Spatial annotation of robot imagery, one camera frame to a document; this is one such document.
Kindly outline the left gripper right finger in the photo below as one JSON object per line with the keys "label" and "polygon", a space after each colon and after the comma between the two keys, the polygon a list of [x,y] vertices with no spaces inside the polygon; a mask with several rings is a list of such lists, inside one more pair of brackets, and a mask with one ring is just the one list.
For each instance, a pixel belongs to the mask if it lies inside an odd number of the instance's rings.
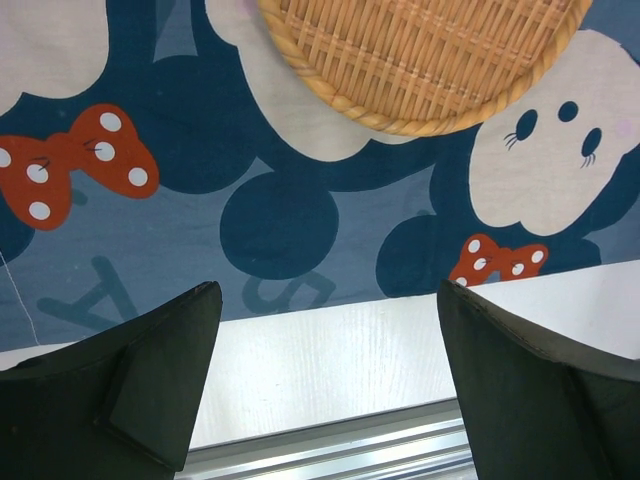
{"label": "left gripper right finger", "polygon": [[636,479],[639,363],[445,280],[440,328],[481,479]]}

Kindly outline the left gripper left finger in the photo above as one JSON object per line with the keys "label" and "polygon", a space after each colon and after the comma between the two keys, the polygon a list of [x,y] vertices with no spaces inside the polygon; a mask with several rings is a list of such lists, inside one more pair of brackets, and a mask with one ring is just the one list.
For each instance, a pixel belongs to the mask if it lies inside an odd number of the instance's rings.
{"label": "left gripper left finger", "polygon": [[4,479],[171,479],[186,462],[222,310],[205,282],[1,373]]}

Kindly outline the blue bear placemat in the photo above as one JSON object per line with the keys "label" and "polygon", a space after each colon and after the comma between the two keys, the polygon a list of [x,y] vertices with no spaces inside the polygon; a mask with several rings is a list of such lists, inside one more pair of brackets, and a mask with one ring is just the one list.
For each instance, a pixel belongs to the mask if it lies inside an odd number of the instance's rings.
{"label": "blue bear placemat", "polygon": [[1,5],[1,347],[222,281],[227,320],[639,256],[639,5],[518,102],[410,139],[332,111],[252,1]]}

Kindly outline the round woven wicker plate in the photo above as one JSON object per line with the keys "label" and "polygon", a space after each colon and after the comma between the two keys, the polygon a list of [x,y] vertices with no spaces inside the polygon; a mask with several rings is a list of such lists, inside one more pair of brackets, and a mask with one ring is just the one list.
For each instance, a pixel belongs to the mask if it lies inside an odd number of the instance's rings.
{"label": "round woven wicker plate", "polygon": [[333,110],[431,137],[503,111],[556,62],[590,0],[260,0],[286,63]]}

